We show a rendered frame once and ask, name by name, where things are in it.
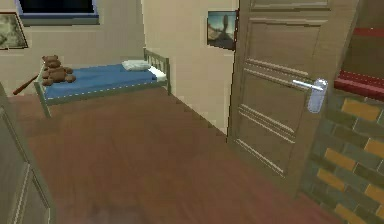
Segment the white pillow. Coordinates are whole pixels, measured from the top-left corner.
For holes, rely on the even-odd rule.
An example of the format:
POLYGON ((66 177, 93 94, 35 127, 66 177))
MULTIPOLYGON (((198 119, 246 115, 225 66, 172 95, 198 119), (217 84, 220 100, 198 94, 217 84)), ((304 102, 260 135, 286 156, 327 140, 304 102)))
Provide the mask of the white pillow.
POLYGON ((151 67, 145 60, 127 60, 122 62, 122 66, 127 71, 144 71, 151 67))

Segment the brown panelled room door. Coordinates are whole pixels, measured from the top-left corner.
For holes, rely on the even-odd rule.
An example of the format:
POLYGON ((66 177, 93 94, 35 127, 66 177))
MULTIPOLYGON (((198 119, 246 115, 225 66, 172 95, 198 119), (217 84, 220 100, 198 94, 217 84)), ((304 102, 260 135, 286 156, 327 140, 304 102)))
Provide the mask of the brown panelled room door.
POLYGON ((295 196, 363 0, 239 0, 228 142, 295 196), (328 88, 317 114, 311 90, 328 88))

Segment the framed picture with dark figure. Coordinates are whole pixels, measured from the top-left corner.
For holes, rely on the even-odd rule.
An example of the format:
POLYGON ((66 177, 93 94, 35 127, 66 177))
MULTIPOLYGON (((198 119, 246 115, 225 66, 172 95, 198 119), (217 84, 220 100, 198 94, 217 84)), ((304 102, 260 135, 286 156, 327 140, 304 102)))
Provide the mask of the framed picture with dark figure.
POLYGON ((207 44, 235 50, 237 11, 209 11, 207 14, 207 44))

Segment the grey bed with blue cover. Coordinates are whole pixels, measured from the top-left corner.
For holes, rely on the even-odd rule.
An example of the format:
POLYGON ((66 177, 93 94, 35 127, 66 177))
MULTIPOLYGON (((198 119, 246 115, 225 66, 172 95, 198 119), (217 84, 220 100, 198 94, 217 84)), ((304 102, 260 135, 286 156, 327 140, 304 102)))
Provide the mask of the grey bed with blue cover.
POLYGON ((150 67, 142 71, 128 71, 122 64, 75 69, 74 76, 77 79, 73 83, 53 83, 51 86, 43 85, 41 70, 34 80, 34 87, 45 116, 51 116, 49 107, 52 105, 140 89, 165 86, 170 95, 170 60, 145 49, 144 61, 150 67))

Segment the brown teddy bear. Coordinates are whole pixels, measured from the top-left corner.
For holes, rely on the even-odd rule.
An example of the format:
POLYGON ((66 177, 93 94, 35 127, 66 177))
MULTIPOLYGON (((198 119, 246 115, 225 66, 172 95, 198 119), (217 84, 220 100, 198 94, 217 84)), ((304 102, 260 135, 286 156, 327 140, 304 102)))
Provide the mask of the brown teddy bear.
POLYGON ((43 56, 44 69, 42 74, 42 85, 51 86, 53 83, 68 82, 76 80, 73 69, 63 67, 57 55, 43 56))

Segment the brown baseball bat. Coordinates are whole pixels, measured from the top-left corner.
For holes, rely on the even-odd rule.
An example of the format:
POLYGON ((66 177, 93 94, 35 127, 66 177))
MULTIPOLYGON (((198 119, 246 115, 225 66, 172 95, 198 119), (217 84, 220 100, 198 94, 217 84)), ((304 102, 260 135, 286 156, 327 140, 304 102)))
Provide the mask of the brown baseball bat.
POLYGON ((13 91, 13 95, 18 95, 20 92, 22 92, 25 88, 27 88, 35 79, 38 78, 38 75, 35 75, 32 77, 29 81, 25 82, 21 86, 19 86, 17 89, 13 91))

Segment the grey-brown cupboard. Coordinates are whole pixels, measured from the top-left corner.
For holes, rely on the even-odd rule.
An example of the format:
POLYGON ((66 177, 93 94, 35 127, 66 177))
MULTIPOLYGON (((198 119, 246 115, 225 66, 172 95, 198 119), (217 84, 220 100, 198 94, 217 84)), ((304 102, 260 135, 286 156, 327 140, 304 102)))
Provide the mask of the grey-brown cupboard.
POLYGON ((0 224, 56 224, 56 207, 0 82, 0 224))

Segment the framed greenish picture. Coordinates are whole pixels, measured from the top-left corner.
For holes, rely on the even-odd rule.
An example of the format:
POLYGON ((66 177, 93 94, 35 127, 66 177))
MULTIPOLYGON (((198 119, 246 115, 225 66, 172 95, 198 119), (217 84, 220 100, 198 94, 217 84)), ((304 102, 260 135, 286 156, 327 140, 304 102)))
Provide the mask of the framed greenish picture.
POLYGON ((16 12, 0 12, 0 50, 28 47, 22 24, 16 12))

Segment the dark window with blue frame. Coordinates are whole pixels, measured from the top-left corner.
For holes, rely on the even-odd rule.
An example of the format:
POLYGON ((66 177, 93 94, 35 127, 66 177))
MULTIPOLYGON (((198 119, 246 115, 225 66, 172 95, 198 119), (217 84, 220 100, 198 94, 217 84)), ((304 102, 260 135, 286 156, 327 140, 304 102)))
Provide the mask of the dark window with blue frame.
POLYGON ((25 27, 99 25, 97 0, 14 0, 25 27))

